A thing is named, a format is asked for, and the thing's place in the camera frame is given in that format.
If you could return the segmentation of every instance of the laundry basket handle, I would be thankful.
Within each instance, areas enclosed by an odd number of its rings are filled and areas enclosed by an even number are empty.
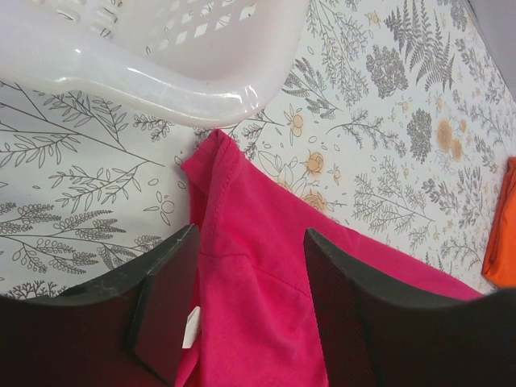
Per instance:
[[[245,83],[193,80],[29,2],[0,0],[0,8],[0,77],[26,87],[49,93],[80,89],[195,127],[238,122],[273,97],[273,90],[260,87],[271,74]],[[276,73],[281,82],[282,72]]]

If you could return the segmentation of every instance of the leaf illustration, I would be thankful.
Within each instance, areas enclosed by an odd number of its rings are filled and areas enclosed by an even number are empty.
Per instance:
[[[161,220],[163,220],[163,223],[167,226],[170,226],[169,218],[167,217],[167,214],[163,211],[160,212]]]
[[[306,177],[303,177],[296,181],[292,186],[292,193],[296,195],[298,198],[302,198],[305,195],[305,188],[307,182],[308,180],[306,179]]]
[[[142,235],[139,238],[135,239],[136,246],[140,248],[143,252],[151,251],[161,242],[163,242],[163,239],[160,236],[156,235]]]
[[[278,177],[280,171],[276,167],[275,155],[269,152],[259,151],[258,160],[260,161],[261,166],[268,175],[272,177]]]
[[[97,253],[98,253],[98,256],[100,256],[102,258],[102,261],[104,262],[106,267],[109,270],[113,270],[114,269],[113,256],[111,255],[110,249],[107,248],[106,245],[102,245],[100,248],[97,249]]]
[[[72,195],[63,192],[63,197],[56,199],[56,202],[60,202],[63,207],[72,203],[72,213],[77,211],[81,203],[84,203],[85,211],[88,211],[94,198],[96,198],[101,205],[108,201],[114,203],[118,197],[118,193],[123,194],[123,196],[128,199],[129,192],[127,185],[130,181],[132,181],[133,185],[137,189],[139,188],[138,191],[141,192],[141,187],[135,179],[135,175],[142,164],[136,165],[129,171],[113,169],[113,171],[118,174],[118,176],[115,174],[113,177],[109,169],[100,168],[96,174],[90,176],[83,168],[73,166],[73,170],[70,169],[68,173],[58,172],[57,175],[52,175],[49,178],[56,179],[52,188],[60,185],[65,178],[69,178],[74,184],[69,186],[69,189],[74,191],[75,194]]]

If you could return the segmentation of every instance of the basket hole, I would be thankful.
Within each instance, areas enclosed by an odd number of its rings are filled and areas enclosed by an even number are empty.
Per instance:
[[[215,26],[215,30],[220,30],[221,28],[224,28],[225,26],[227,26],[227,24],[229,24],[230,19],[231,19],[231,14],[222,16],[218,20],[217,25]]]
[[[158,46],[159,51],[165,50],[169,46],[169,38],[163,39],[160,42],[160,45]]]
[[[192,13],[193,13],[193,12],[189,12],[188,14],[184,14],[184,15],[183,15],[183,19],[181,19],[181,24],[186,24],[186,23],[188,23],[190,20],[192,20]]]
[[[168,31],[168,30],[172,30],[173,27],[174,27],[174,23],[176,22],[175,19],[170,19],[164,26],[164,30],[165,31]]]
[[[75,10],[70,10],[67,6],[59,6],[56,8],[56,11],[57,14],[63,16],[67,20],[71,20],[76,23],[81,21],[81,16]]]
[[[196,28],[195,35],[193,37],[198,38],[199,36],[203,36],[204,34],[206,34],[207,29],[208,29],[208,23],[200,25],[199,27]]]
[[[242,13],[240,14],[240,20],[249,19],[256,12],[256,4],[252,4],[250,6],[246,6],[242,9]]]
[[[201,9],[201,16],[205,16],[210,14],[213,11],[213,8],[215,6],[214,2],[209,2]]]
[[[174,11],[179,8],[179,0],[173,0],[172,5],[170,6],[170,10]]]
[[[176,44],[179,45],[179,44],[183,44],[186,40],[186,36],[188,35],[188,32],[187,31],[183,31],[179,34],[177,34],[177,38],[176,38]]]
[[[111,29],[106,27],[104,23],[100,23],[99,21],[95,21],[91,24],[91,31],[93,31],[96,35],[101,36],[102,38],[108,40],[113,39],[113,33]]]
[[[97,14],[104,18],[108,23],[116,24],[118,22],[119,17],[111,10],[103,7],[102,9],[97,10]]]

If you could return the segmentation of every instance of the botanical print tablecloth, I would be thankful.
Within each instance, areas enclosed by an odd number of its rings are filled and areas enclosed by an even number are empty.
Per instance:
[[[0,292],[58,294],[188,222],[179,165],[210,131],[0,86]],[[224,130],[336,222],[488,292],[515,111],[460,0],[310,0],[282,91]]]

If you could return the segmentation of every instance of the fern illustration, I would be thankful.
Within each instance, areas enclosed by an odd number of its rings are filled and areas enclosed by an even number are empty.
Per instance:
[[[111,214],[113,211],[111,210],[96,210],[91,212],[86,212],[84,214],[77,214],[74,216],[70,216],[67,219],[64,219],[58,223],[54,224],[54,228],[60,230],[60,233],[66,231],[76,230],[82,223],[88,222],[93,218],[97,218],[100,215]]]
[[[33,282],[24,282],[16,285],[6,293],[7,297],[17,300],[27,300],[35,297],[55,297],[63,293],[67,289],[66,286],[59,287],[55,282],[46,282],[36,280]]]
[[[473,226],[476,221],[483,217],[484,196],[482,193],[482,174],[479,166],[465,167],[459,171],[457,182],[458,194],[464,198],[462,206],[462,219],[459,221],[460,228]]]
[[[308,103],[306,108],[318,114],[321,119],[334,119],[335,111],[340,109],[324,95],[326,89],[321,72],[314,70],[310,62],[303,57],[295,61],[283,91],[295,97],[304,98]]]
[[[466,101],[459,103],[457,109],[466,114],[473,122],[479,122],[481,128],[486,130],[488,135],[494,137],[493,145],[501,145],[507,154],[505,140],[512,136],[512,129],[510,122],[505,119],[506,117],[500,117],[491,106],[484,106],[484,104],[473,105],[469,108]]]
[[[446,215],[450,215],[452,211],[459,213],[459,200],[445,182],[436,185],[434,179],[428,179],[422,183],[422,190],[430,197],[432,203],[439,204],[439,209]]]
[[[384,158],[381,171],[376,187],[367,173],[356,176],[353,218],[367,222],[374,233],[390,227],[399,235],[408,233],[414,250],[426,240],[434,220],[425,215],[427,204],[422,193],[410,185],[403,186],[392,158]],[[423,225],[415,227],[417,221],[423,221]]]
[[[16,203],[0,203],[0,215],[8,214],[14,208],[16,208]]]
[[[170,133],[170,128],[174,126],[174,123],[164,119],[157,119],[151,115],[135,114],[132,126],[139,127],[142,131],[151,131],[151,140],[155,143],[162,138],[164,139]]]
[[[375,118],[373,121],[369,120],[369,112],[367,110],[359,109],[352,114],[352,120],[348,123],[341,123],[330,128],[327,133],[339,129],[346,135],[350,135],[355,139],[355,142],[362,148],[364,139],[363,135],[370,138],[373,149],[377,149],[381,144],[384,149],[394,148],[400,157],[406,154],[405,143],[399,139],[399,134],[394,131],[382,131],[382,118]]]
[[[475,149],[482,155],[482,164],[488,167],[492,173],[498,172],[498,164],[495,161],[493,149],[478,135],[475,135]]]
[[[479,255],[481,254],[481,243],[478,243],[473,235],[468,236],[466,233],[463,233],[460,238],[451,237],[444,241],[441,246],[441,254],[445,258],[451,257],[453,260],[460,260],[461,264],[469,260],[469,269],[482,262]]]
[[[450,5],[450,15],[453,26],[458,30],[466,31],[468,26],[468,18],[466,17],[466,7],[463,0],[437,0],[440,6]]]
[[[430,17],[425,7],[425,0],[421,0],[421,10],[416,0],[412,2],[412,15],[409,12],[408,0],[403,4],[403,11],[397,7],[396,12],[385,20],[385,25],[391,30],[394,39],[399,44],[399,51],[405,49],[405,62],[410,71],[419,66],[416,75],[416,84],[423,78],[425,90],[428,91],[434,84],[442,84],[443,91],[452,87],[453,62],[455,54],[450,57],[450,33],[447,41],[443,35],[437,14],[434,12],[435,27],[432,28]]]
[[[97,253],[109,270],[122,266],[128,260],[136,257],[134,253],[130,252],[126,248],[110,246],[104,243],[101,247],[97,248]]]
[[[460,52],[460,57],[465,65],[468,66],[468,71],[475,81],[486,80],[485,67],[488,65],[485,60],[482,61],[476,57],[476,51],[473,47],[466,47],[464,39],[460,38],[455,41],[455,46]]]
[[[363,26],[338,7],[337,1],[310,0],[306,22],[309,32],[323,41],[321,55],[327,80],[346,104],[353,106],[368,94],[365,76],[354,64],[367,46],[367,37]]]
[[[150,252],[161,242],[163,242],[163,239],[156,235],[142,235],[135,239],[136,247],[142,252]]]

